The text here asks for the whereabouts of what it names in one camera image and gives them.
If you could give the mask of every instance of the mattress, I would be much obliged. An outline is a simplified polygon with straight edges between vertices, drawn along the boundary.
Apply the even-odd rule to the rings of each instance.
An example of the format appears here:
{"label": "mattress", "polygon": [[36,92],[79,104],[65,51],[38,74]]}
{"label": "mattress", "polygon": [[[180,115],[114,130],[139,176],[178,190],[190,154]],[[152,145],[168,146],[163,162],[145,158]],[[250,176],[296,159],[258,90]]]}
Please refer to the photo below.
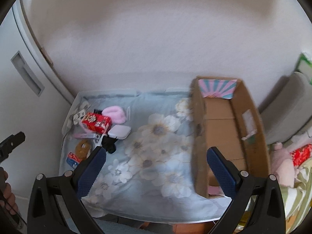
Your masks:
{"label": "mattress", "polygon": [[66,163],[83,132],[72,126],[71,115],[88,101],[93,109],[118,105],[128,113],[124,125],[132,128],[125,140],[115,143],[87,197],[82,198],[94,217],[107,213],[159,223],[196,223],[219,219],[230,198],[203,198],[194,190],[194,142],[189,93],[79,93],[63,127],[60,175],[73,170]]}

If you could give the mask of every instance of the brown plush toy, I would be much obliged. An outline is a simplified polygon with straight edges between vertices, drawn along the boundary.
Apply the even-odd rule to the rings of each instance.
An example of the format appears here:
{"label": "brown plush toy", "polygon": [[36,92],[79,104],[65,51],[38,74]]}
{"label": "brown plush toy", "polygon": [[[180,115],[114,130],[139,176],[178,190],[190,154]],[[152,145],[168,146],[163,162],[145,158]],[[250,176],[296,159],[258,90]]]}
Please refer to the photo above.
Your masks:
{"label": "brown plush toy", "polygon": [[89,150],[91,150],[91,144],[88,142],[88,140],[87,139],[81,140],[76,146],[75,155],[80,160],[85,160],[87,159]]}

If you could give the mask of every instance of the black cable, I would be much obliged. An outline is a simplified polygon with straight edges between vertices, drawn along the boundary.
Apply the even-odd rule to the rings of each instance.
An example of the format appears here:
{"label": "black cable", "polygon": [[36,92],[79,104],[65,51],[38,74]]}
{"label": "black cable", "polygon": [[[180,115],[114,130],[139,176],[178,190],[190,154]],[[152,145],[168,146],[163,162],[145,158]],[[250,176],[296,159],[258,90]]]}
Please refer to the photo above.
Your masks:
{"label": "black cable", "polygon": [[27,226],[27,223],[25,222],[25,220],[23,219],[23,217],[21,217],[21,215],[20,215],[18,212],[16,212],[16,210],[7,202],[7,199],[4,198],[4,195],[3,195],[3,193],[2,193],[1,190],[0,190],[0,200],[1,200],[1,201],[4,201],[5,205],[6,205],[6,204],[9,205],[10,208],[18,215],[18,217],[19,217],[19,218],[23,221],[23,223]]}

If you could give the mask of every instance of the striped fabric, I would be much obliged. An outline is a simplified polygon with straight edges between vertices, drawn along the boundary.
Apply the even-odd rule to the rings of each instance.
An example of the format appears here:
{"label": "striped fabric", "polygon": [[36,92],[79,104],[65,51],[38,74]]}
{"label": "striped fabric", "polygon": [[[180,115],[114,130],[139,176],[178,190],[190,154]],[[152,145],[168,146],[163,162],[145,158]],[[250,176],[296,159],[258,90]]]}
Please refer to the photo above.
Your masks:
{"label": "striped fabric", "polygon": [[297,228],[310,210],[312,200],[312,159],[300,166],[294,188],[281,186],[285,207],[286,233]]}
{"label": "striped fabric", "polygon": [[237,80],[199,79],[202,97],[231,99],[236,88]]}

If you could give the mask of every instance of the red package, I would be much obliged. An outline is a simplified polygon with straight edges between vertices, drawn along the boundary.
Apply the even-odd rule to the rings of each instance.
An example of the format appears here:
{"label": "red package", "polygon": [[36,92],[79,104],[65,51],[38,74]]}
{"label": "red package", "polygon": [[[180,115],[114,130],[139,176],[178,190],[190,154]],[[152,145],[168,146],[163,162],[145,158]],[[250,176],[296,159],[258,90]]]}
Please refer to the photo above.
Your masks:
{"label": "red package", "polygon": [[97,113],[87,113],[82,120],[83,126],[97,133],[106,134],[112,125],[110,117]]}
{"label": "red package", "polygon": [[291,157],[295,167],[298,167],[308,160],[311,156],[312,144],[307,144],[291,152]]}

